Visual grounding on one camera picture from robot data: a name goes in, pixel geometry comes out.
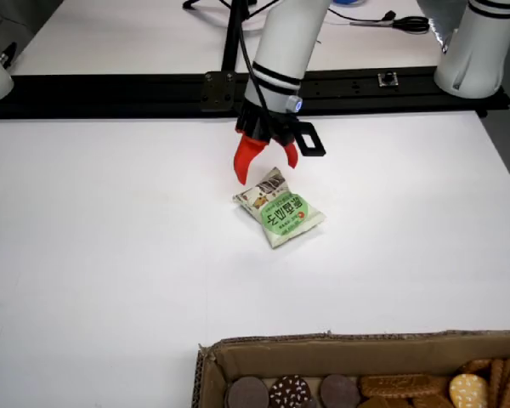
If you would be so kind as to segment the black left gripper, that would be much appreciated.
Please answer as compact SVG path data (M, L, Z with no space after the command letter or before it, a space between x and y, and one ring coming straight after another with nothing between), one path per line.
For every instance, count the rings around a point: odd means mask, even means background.
M235 126L235 130L241 133L241 139L233 161L236 177L241 184L247 182L252 160L272 139L284 146L288 166L297 166L298 151L291 127L296 121L295 116L272 111L265 113L262 107L247 99L243 101Z

